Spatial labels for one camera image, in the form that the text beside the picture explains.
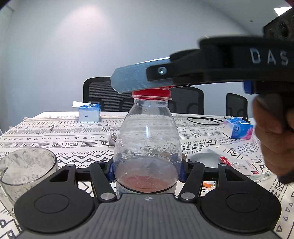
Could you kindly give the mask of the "person's right hand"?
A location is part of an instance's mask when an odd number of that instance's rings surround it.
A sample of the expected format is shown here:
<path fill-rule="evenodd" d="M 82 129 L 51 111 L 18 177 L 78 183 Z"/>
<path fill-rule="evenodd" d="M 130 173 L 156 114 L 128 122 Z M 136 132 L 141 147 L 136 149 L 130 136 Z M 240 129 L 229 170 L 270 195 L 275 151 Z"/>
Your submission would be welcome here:
<path fill-rule="evenodd" d="M 255 135 L 260 141 L 267 168 L 278 177 L 293 171 L 293 132 L 285 129 L 293 127 L 293 110 L 279 116 L 265 109 L 259 97 L 252 102 L 256 122 Z"/>

